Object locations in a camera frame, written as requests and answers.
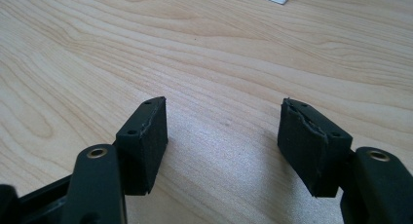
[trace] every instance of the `black plastic part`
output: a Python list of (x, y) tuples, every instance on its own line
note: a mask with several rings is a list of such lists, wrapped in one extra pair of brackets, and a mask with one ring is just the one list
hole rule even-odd
[(19, 223), (20, 203), (14, 187), (0, 185), (0, 223)]
[(168, 144), (166, 99), (143, 102), (116, 134), (126, 195), (146, 195)]
[(21, 197), (21, 224), (59, 223), (69, 182), (70, 175)]
[(396, 156), (358, 148), (352, 169), (369, 214), (366, 223), (413, 223), (413, 177)]
[(99, 144), (83, 150), (70, 180), (61, 224), (126, 222), (125, 196), (115, 147)]
[(278, 145), (313, 196), (336, 196), (352, 140), (309, 104), (283, 100)]
[(355, 154), (355, 152), (351, 152), (340, 172), (340, 187), (344, 191), (340, 207), (346, 224), (367, 223), (369, 219), (367, 207), (362, 199), (353, 173), (352, 163)]

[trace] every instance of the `wood grain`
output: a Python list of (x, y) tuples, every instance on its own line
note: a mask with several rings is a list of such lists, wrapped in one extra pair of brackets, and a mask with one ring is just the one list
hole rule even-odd
[(130, 223), (342, 223), (277, 147), (311, 103), (413, 171), (413, 0), (0, 0), (0, 183), (27, 194), (168, 99), (169, 146)]

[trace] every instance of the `small hole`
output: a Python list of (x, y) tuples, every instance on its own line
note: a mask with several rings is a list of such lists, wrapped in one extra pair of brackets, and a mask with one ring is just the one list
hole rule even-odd
[(107, 153), (107, 149), (96, 148), (96, 149), (89, 151), (88, 158), (90, 159), (100, 158), (100, 157), (103, 157), (106, 153)]
[(97, 224), (100, 222), (99, 214), (95, 212), (90, 212), (85, 214), (80, 221), (80, 224)]
[(368, 154), (377, 161), (388, 162), (390, 160), (389, 156), (379, 151), (368, 151)]
[(341, 136), (341, 134), (337, 133), (337, 132), (332, 132), (331, 135), (334, 136), (334, 137), (340, 137)]

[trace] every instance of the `screw hole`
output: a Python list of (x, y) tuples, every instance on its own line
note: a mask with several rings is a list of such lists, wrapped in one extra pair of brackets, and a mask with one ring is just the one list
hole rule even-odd
[(88, 158), (96, 159), (96, 158), (103, 157), (106, 154), (107, 154), (107, 149), (105, 149), (105, 148), (96, 148), (96, 149), (93, 149), (93, 150), (89, 151)]
[(374, 160), (381, 161), (381, 162), (388, 162), (390, 160), (389, 156), (386, 154), (379, 152), (379, 151), (368, 151), (368, 155)]
[(337, 132), (332, 132), (331, 135), (334, 136), (334, 137), (340, 137), (341, 136), (341, 134), (337, 133)]

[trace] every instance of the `light wood surface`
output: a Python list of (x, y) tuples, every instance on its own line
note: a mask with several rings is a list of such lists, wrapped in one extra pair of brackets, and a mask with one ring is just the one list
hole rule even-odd
[(284, 97), (413, 171), (413, 0), (0, 0), (0, 183), (22, 196), (164, 95), (130, 223), (342, 223), (277, 146)]

